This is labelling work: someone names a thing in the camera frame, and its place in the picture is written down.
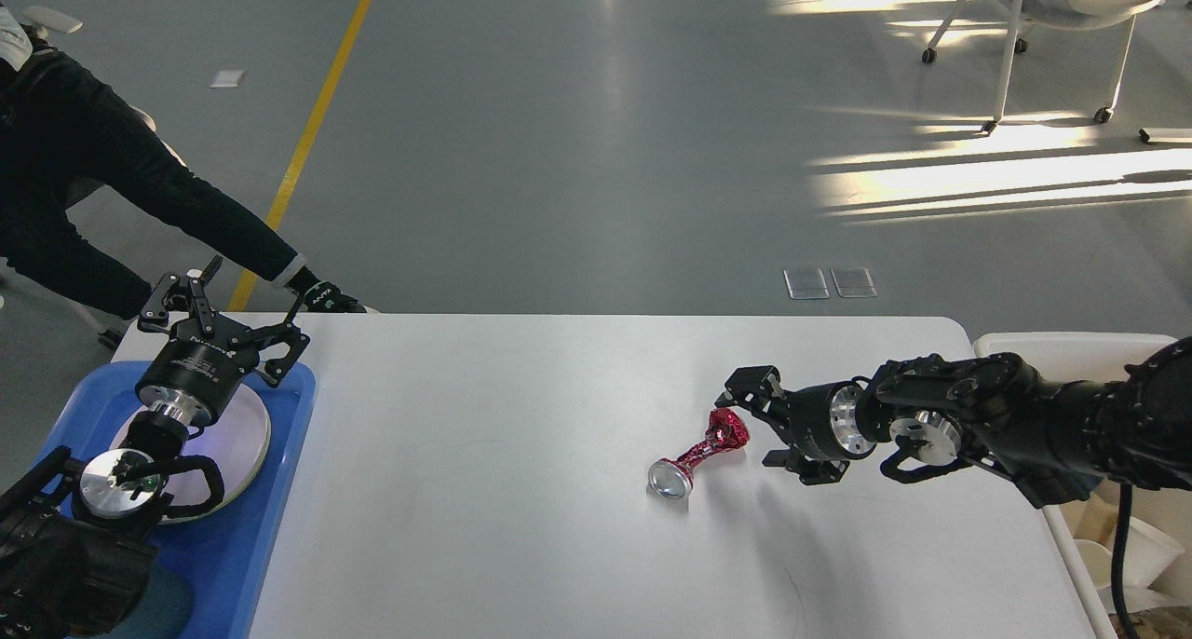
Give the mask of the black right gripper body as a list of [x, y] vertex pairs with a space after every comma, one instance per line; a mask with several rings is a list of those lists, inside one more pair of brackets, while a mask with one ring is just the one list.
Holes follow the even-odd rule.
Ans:
[[812, 463], [864, 459], [876, 442], [861, 432], [856, 381], [840, 381], [784, 391], [791, 452]]

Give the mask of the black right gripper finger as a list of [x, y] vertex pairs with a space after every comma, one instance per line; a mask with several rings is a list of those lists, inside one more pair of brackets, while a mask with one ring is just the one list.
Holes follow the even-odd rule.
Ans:
[[791, 424], [789, 392], [780, 384], [780, 368], [775, 366], [737, 368], [714, 407], [740, 407], [768, 426]]
[[764, 469], [784, 469], [796, 474], [803, 485], [817, 486], [824, 483], [839, 483], [843, 474], [846, 474], [850, 461], [811, 459], [797, 448], [788, 447], [766, 452], [762, 465]]

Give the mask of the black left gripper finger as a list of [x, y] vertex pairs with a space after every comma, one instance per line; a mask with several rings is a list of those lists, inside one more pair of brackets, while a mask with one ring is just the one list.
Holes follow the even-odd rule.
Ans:
[[278, 387], [310, 345], [310, 337], [294, 324], [303, 299], [293, 304], [279, 323], [263, 328], [240, 325], [226, 339], [226, 355], [242, 374], [256, 374], [268, 387]]
[[197, 275], [162, 275], [141, 309], [138, 330], [163, 333], [179, 341], [232, 342], [234, 321], [212, 308], [206, 294], [223, 261], [216, 254]]

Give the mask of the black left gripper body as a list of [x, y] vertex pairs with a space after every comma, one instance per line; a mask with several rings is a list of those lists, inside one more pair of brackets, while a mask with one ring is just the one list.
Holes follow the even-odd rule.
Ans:
[[145, 407], [161, 401], [191, 412], [190, 427], [218, 422], [244, 377], [252, 374], [257, 350], [226, 350], [199, 339], [170, 339], [136, 384]]

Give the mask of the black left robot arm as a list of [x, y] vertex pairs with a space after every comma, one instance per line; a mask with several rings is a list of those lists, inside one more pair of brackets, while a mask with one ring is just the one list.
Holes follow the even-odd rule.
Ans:
[[137, 328], [166, 343], [135, 392], [141, 409], [101, 454], [52, 449], [4, 492], [4, 635], [108, 633], [149, 587], [162, 522], [207, 516], [252, 486], [271, 422], [203, 441], [248, 376], [281, 384], [309, 346], [297, 298], [277, 324], [252, 328], [211, 308], [205, 287], [222, 258], [197, 275], [160, 279]]

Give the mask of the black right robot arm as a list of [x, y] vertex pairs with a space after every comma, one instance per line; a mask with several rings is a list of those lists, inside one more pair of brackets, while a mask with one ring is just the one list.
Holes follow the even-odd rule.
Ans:
[[982, 469], [1038, 509], [1089, 500], [1100, 479], [1118, 483], [1109, 591], [1112, 618], [1134, 638], [1123, 581], [1131, 498], [1135, 489], [1188, 490], [1188, 339], [1125, 364], [1124, 373], [1063, 381], [1013, 350], [963, 360], [929, 354], [791, 391], [780, 368], [749, 366], [728, 376], [715, 404], [766, 423], [780, 448], [763, 464], [806, 485], [839, 482], [887, 442], [895, 449], [880, 470], [890, 480]]

